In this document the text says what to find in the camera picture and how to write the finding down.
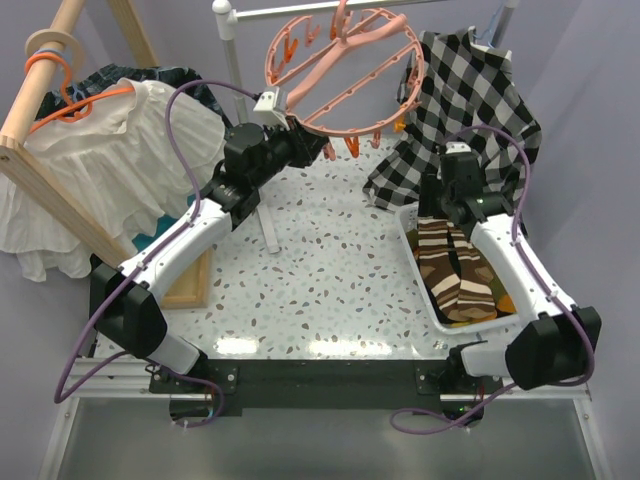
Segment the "brown striped sock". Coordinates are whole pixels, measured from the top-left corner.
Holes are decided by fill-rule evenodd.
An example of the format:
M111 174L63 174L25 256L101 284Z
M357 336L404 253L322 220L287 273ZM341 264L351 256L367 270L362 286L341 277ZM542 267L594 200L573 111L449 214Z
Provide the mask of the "brown striped sock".
M418 263L421 277L436 300L436 305L448 321L453 319L460 277L449 258L447 221L419 218Z
M460 287L453 319L456 322L494 319L497 310L490 288L491 269L461 229L452 222L448 222L447 227L460 267Z

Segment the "dark patterned garment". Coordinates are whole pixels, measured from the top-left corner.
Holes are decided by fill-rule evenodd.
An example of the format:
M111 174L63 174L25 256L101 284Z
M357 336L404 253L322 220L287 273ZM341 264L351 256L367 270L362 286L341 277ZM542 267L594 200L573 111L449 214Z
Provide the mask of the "dark patterned garment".
M174 88L202 79L195 70L188 67L173 66L134 68L109 64L101 67L79 83L67 87L66 94L70 96L73 101L84 100L85 98L105 91L108 87L115 85L122 78L139 82L144 80L155 80ZM225 134L229 133L232 123L218 103L214 94L207 86L191 86L189 89L185 90L185 93L200 102L206 108L218 114L225 125ZM67 102L64 100L60 91L47 92L36 115L35 125L38 126L43 119L66 106Z

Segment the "teal cloth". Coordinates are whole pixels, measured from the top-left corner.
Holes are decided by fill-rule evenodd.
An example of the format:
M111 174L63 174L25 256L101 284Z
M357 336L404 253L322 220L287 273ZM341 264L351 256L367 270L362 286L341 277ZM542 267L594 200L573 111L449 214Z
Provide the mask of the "teal cloth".
M153 232L151 234L140 233L133 238L132 243L137 251L148 248L154 241L162 236L171 226L178 221L177 218L170 215L163 215L156 220Z

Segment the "white blouse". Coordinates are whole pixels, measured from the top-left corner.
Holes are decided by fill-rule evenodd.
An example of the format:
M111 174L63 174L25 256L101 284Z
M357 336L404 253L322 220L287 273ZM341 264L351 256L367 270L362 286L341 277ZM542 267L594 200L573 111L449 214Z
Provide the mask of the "white blouse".
M54 120L29 135L25 147L126 250L151 234L163 215L178 218L195 186L204 186L222 159L221 117L186 93L155 80L122 78L109 91L133 94L95 102L74 123ZM54 268L71 278L91 270L91 251L49 212L1 178L1 250L17 257L24 278L43 282Z

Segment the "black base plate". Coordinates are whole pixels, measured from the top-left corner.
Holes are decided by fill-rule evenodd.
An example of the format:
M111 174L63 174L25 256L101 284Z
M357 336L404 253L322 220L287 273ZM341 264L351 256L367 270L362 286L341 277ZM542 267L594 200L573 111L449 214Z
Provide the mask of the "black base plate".
M502 387L474 378L446 360L209 360L195 380L151 365L149 391L170 398L174 420L224 416L250 409L398 410L417 407L452 414Z

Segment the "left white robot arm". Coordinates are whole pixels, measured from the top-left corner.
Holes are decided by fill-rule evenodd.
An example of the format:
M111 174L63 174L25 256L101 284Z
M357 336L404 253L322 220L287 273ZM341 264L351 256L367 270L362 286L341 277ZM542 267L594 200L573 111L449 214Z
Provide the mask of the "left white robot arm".
M172 371L185 392L207 380L206 355L170 330L160 304L174 281L206 250L235 230L260 203L260 188L286 167L305 168L329 140L304 129L232 128L224 157L186 214L148 248L91 276L96 330L132 356Z

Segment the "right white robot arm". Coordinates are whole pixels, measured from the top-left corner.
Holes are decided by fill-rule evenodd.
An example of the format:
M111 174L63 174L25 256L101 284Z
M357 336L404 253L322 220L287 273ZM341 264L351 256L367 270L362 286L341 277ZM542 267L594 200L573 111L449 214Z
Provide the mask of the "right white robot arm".
M469 392L481 376L508 377L523 390L587 381L601 319L580 307L537 258L516 212L500 192L484 189L476 155L450 142L441 173L424 173L418 218L418 265L437 308L451 320L484 321L497 313L490 283L510 297L519 333L500 345L477 341L455 348L445 369L448 386Z

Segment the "pink round clip hanger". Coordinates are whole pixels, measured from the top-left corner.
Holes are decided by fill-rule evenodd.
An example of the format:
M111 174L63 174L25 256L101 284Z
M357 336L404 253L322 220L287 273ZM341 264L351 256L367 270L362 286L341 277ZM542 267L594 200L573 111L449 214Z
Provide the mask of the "pink round clip hanger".
M391 10L392 14L405 15L403 13L395 13ZM359 23L363 16L369 16L370 12L356 11L353 12L351 18L347 19L347 29L351 30L357 23ZM271 52L274 54L271 59L271 68L278 68L280 72L272 75L272 82L278 77L283 77L291 70L298 67L301 63L308 60L314 53L323 50L331 41L331 37L335 36L334 32L330 32L330 24L332 21L332 14L316 14L313 16L312 25L310 30L315 28L322 29L317 37L314 39L311 45L305 45L305 30L309 28L308 22L300 22L291 30L290 38L287 38L286 46L291 49L293 44L294 52L290 52L290 62L286 66L282 66L282 60L284 56L284 41L280 41L277 50L273 40L281 32L283 27L288 24L289 20L275 35L269 47L272 47ZM387 15L378 17L369 26L365 27L365 32L369 35L376 33L382 33L384 30L377 30L380 27L386 26L389 28L391 25L387 24L389 17ZM330 136L328 134L320 133L318 127L329 131L335 131L337 133L347 133L351 129L365 129L367 127L374 127L379 121L385 120L395 114L399 107L404 105L410 105L417 107L419 104L419 96L421 92L421 86L423 78L425 76L425 68L423 65L423 54L421 43L417 34L414 32L418 40L418 58L416 59L416 51L414 49L407 51L407 44L409 43L409 36L400 31L395 35L391 35L380 41L370 43L368 45L362 45L361 42L366 38L365 35L358 32L355 35L350 35L347 38L347 45L351 44L356 48L343 56L337 61L331 68L328 68L326 74L322 76L316 85L311 87L309 85L309 74L317 75L319 71L324 70L323 64L326 65L327 60L331 62L329 55L324 56L322 61L316 61L306 69L302 70L298 75L292 78L288 82L281 83L278 87L287 93L286 101L286 115L289 127L293 123L299 123L306 130L325 135L330 138L343 139L347 150L352 157L358 157L360 154L361 145L363 143L369 143L372 147L377 148L381 142L381 136L384 131L400 131L405 125L405 118L410 112L406 112L401 120L400 125L394 128L394 125L388 125L381 131L381 136L378 145L372 145L374 140L373 133L363 135L350 141L345 137ZM264 77L265 67L267 64L267 54L269 47L266 51L266 58L264 63ZM327 106L332 100L335 102L336 97L340 94L349 92L352 87L356 87L358 84L362 85L363 80L370 77L374 69L380 64L387 63L393 55L407 52L399 60L391 63L389 67L378 73L373 80L368 81L366 84L356 90L355 93L349 95L343 101L340 101L337 105L329 111L324 112L321 110L323 106ZM307 83L306 88L303 87L302 82ZM302 99L296 101L295 97L298 97L302 93Z

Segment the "white metal clothes rail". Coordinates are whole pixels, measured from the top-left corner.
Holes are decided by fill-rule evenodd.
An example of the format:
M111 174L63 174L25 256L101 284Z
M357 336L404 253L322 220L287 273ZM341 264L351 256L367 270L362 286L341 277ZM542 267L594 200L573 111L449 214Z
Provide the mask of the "white metal clothes rail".
M319 81L319 79L321 79L322 76L326 74L326 72L328 71L327 70L328 68L331 68L337 61L339 61L343 56L345 56L348 53L348 51L351 51L353 48L356 48L351 44L347 45L348 43L347 38L350 35L352 34L355 35L358 32L365 32L365 27L369 26L372 22L374 22L380 16L387 15L389 17L387 24L391 26L389 28L386 28L386 26L378 28L377 30L381 30L381 31L384 30L384 32L376 33L376 35L373 35L373 34L369 35L369 33L366 33L366 32L362 33L366 37L363 40L363 42L361 42L362 45L368 45L370 43L387 38L391 35L395 35L400 31L404 31L409 36L409 43L407 44L406 49L408 49L407 51L414 49L416 51L416 59L417 59L419 56L418 40L413 30L408 26L407 19L405 18L406 16L392 14L392 12L389 11L389 7L397 6L397 5L410 5L410 4L422 4L422 3L435 3L435 2L440 2L440 1L325 1L325 2L319 2L319 3L317 2L317 3L309 3L309 4L302 4L302 5L295 5L295 6L277 7L277 8L274 7L274 8L267 8L267 9L257 9L257 10L238 12L235 8L232 7L230 1L213 1L212 11L216 16L218 34L221 41L223 42L224 53L225 53L225 58L227 62L227 67L229 70L230 79L232 83L237 87L241 87L241 83L242 83L239 57L237 54L236 44L235 44L236 28L239 22L249 21L249 20L258 20L261 18L295 16L293 20L291 20L288 24L285 25L285 27L283 27L281 32L278 33L278 35L276 35L276 37L273 40L273 42L275 42L274 43L275 47L273 47L275 50L277 50L278 44L281 40L284 41L285 43L283 47L284 56L282 60L282 66L284 67L290 62L289 53L290 52L295 53L295 49L293 49L293 44L291 46L291 49L289 49L289 47L286 46L287 38L290 38L291 30L295 27L295 25L298 25L300 22L309 23L309 28L305 30L306 33L304 38L305 38L305 45L307 46L311 45L314 39L319 34L319 32L322 30L320 27L319 27L320 30L318 30L318 28L315 28L314 30L310 30L313 16L315 14L321 14L321 13L332 11L334 13L334 16L332 17L329 30L330 32L334 32L335 36L331 37L331 41L328 44L328 46L325 47L323 50L320 50L314 53L313 55L311 55L311 57L309 57L308 60L305 60L305 62L301 63L298 67L291 70L290 73L287 73L281 78L278 77L273 82L272 82L272 75L274 75L274 72L275 73L280 72L280 70L278 69L280 65L278 64L277 65L278 68L276 68L275 70L271 68L270 62L274 54L271 52L272 47L269 47L269 51L266 59L267 64L265 67L265 76L266 76L265 81L267 82L268 87L272 87L274 85L279 86L283 82L286 83L290 81L292 78L298 75L302 70L314 64L316 61L322 61L321 59L324 58L324 56L329 55L331 62L327 60L326 65L323 64L324 70L319 71L317 75L309 74L310 83L306 82L306 80L305 82L302 82L304 84L303 87L306 88L307 83L309 83L311 87L316 85L317 81ZM510 6L512 7L512 15L513 15L513 11L515 11L515 9L519 6L520 1L509 1L509 2L510 2ZM370 15L363 16L362 17L363 19L359 23L357 23L354 27L352 27L351 30L348 30L346 26L348 23L347 19L351 18L351 16L353 15L353 12L356 12L356 11L370 12ZM396 62L406 53L407 52L403 50L401 53L393 55L392 58L387 63L380 64L378 67L376 67L373 73L371 73L370 77L367 77L368 80L365 79L363 80L364 83L361 82L362 85L358 84L356 87L352 87L349 92L338 95L338 97L336 97L335 102L332 100L331 102L329 102L329 104L327 104L327 106L323 106L321 110L323 112L324 110L326 110L326 112L329 112L333 108L333 106L337 105L340 101L343 101L349 95L352 95L353 93L355 93L358 88L366 84L368 81L373 80L378 73L381 73L383 70L389 67L391 63ZM310 91L309 89L305 91L301 90L301 92L308 93L308 91ZM300 99L302 99L302 96L301 96L302 93L300 93L298 97L295 97L295 99L297 99L296 101L299 101ZM399 123L399 120L404 118L403 116L406 114L406 112L409 112L415 108L416 108L415 106L402 104L399 107L399 110L395 114L393 114L392 116L390 116L385 120L379 121L377 124L375 124L374 127L367 127L365 129L360 129L360 130L351 129L347 133L337 133L335 131L329 131L329 130L323 129L324 127L322 128L318 127L318 129L320 129L319 130L320 133L328 134L330 136L345 137L350 139L350 141L353 140L354 138L357 140L358 137L360 136L373 133L374 134L373 137L375 141L373 141L372 145L378 145L382 129L391 124L393 124L394 128L396 128L397 125L400 125L400 123L402 123L402 122ZM262 232L264 235L268 252L270 254L279 253L281 251L281 248L277 240L277 236L276 236L276 232L274 229L269 208L263 205L258 206L258 217L259 217L260 225L262 228Z

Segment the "orange clothes hanger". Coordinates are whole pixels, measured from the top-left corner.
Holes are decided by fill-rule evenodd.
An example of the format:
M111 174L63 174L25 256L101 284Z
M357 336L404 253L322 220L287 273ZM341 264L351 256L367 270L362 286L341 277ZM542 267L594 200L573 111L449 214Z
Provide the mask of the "orange clothes hanger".
M93 105L95 102L115 97L119 95L133 94L135 88L132 86L118 88L111 91L104 91L97 95L91 96L79 101L73 101L71 96L67 93L66 88L71 85L72 81L72 69L68 62L64 59L63 55L54 49L39 49L33 55L31 55L25 63L25 73L28 73L31 67L39 61L49 60L54 64L59 65L64 72L64 79L61 84L60 93L66 106L57 112L54 112L42 120L36 121L30 128L29 133L35 133L40 128L53 122L54 120L62 121L65 123L74 123L89 116L93 111Z

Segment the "blue clothes hanger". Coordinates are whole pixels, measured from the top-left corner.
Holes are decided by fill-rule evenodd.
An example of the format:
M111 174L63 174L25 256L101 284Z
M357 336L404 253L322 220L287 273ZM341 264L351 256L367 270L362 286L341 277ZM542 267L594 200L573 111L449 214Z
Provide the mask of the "blue clothes hanger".
M502 1L492 14L486 28L480 33L473 34L474 43L482 47L497 48L503 40L511 16L510 2Z

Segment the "black white checkered shirt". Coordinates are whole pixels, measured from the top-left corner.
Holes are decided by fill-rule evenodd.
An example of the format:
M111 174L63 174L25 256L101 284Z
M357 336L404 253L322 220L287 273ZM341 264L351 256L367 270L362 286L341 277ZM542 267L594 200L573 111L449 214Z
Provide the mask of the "black white checkered shirt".
M542 130L512 78L511 53L475 42L474 28L421 32L425 76L391 153L368 176L363 192L376 207L395 210L419 198L423 172L438 174L438 148L459 133L477 155L488 191L517 204L524 191L518 153L536 160Z

